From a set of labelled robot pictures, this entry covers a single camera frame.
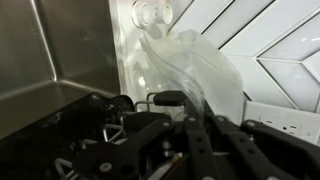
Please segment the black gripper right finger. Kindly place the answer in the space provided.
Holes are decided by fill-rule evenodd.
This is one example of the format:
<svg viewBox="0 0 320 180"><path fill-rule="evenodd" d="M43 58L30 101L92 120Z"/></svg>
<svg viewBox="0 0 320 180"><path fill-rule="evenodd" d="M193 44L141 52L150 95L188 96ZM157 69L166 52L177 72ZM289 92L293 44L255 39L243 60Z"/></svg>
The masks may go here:
<svg viewBox="0 0 320 180"><path fill-rule="evenodd" d="M204 107L220 180L320 180L320 147L251 119Z"/></svg>

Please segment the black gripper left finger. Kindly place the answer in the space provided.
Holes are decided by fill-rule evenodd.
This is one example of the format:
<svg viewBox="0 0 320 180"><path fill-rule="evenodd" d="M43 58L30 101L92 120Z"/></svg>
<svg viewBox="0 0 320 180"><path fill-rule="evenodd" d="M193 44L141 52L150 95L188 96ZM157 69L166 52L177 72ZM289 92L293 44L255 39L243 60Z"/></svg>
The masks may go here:
<svg viewBox="0 0 320 180"><path fill-rule="evenodd" d="M158 112L137 112L123 121L127 139L94 143L82 150L72 167L88 180L144 180L151 177L175 154L182 157L162 176L162 180L202 180L214 176L214 157L205 122L213 117L206 106L202 118L193 110L173 121Z"/></svg>

